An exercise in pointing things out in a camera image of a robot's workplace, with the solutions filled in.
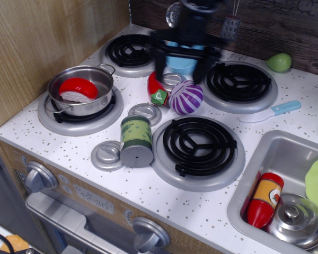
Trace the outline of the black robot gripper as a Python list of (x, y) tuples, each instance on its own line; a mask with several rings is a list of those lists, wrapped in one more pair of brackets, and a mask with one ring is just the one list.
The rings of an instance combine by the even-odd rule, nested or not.
[(155, 60), (156, 79), (162, 79), (166, 57), (197, 60), (193, 82), (199, 84), (221, 57), (223, 40), (207, 33), (220, 1), (181, 1), (174, 28), (151, 32), (149, 52)]

